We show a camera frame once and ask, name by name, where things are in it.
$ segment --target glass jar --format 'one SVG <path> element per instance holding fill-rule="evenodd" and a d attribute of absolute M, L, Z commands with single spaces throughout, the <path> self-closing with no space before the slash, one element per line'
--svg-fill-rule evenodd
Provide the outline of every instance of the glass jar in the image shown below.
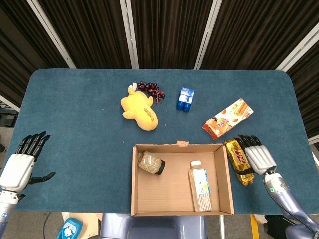
<path fill-rule="evenodd" d="M 161 175 L 165 168 L 165 161 L 150 152 L 143 152 L 138 160 L 138 167 L 156 175 Z"/>

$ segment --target yellow post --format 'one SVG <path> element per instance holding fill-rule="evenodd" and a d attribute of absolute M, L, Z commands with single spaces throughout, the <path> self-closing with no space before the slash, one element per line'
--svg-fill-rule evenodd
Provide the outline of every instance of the yellow post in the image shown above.
<path fill-rule="evenodd" d="M 259 239 L 258 222 L 253 214 L 250 215 L 250 222 L 253 239 Z"/>

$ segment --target open cardboard box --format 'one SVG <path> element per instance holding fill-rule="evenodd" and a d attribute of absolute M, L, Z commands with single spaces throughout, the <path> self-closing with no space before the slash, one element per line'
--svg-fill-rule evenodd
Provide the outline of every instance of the open cardboard box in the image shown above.
<path fill-rule="evenodd" d="M 166 162 L 160 176 L 140 169 L 138 158 L 148 151 Z M 191 161 L 206 168 L 212 211 L 195 212 L 188 171 Z M 233 197 L 226 149 L 222 144 L 137 144 L 133 147 L 132 216 L 231 215 Z"/>

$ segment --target orange snack box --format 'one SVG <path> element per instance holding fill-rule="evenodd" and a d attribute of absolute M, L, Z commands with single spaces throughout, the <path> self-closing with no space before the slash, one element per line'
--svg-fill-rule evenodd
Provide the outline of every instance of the orange snack box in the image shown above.
<path fill-rule="evenodd" d="M 217 140 L 241 121 L 248 118 L 253 112 L 249 105 L 242 98 L 239 98 L 213 118 L 206 121 L 203 130 L 209 133 L 213 140 Z"/>

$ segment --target jar lid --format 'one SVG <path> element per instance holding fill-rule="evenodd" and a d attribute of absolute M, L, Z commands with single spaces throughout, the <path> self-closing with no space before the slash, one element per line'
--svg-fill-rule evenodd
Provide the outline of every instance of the jar lid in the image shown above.
<path fill-rule="evenodd" d="M 192 167 L 194 167 L 194 166 L 199 166 L 199 165 L 201 165 L 200 160 L 192 161 L 192 163 L 191 163 L 191 166 L 192 166 Z"/>
<path fill-rule="evenodd" d="M 161 175 L 161 173 L 163 173 L 164 168 L 165 168 L 165 164 L 166 164 L 165 161 L 161 160 L 161 165 L 160 165 L 160 168 L 157 171 L 156 175 Z"/>

